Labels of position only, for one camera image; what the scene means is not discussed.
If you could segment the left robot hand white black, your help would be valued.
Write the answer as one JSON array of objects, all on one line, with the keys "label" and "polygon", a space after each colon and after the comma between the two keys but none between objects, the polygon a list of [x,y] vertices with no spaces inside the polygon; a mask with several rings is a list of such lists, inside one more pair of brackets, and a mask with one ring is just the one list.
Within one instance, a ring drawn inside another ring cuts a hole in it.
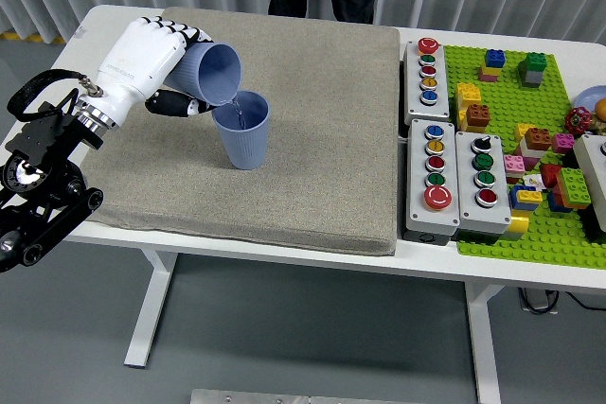
[{"label": "left robot hand white black", "polygon": [[122,126],[131,108],[160,88],[189,47],[211,41],[198,27],[160,16],[132,21],[99,66],[95,87],[80,96],[78,120],[91,129]]}]

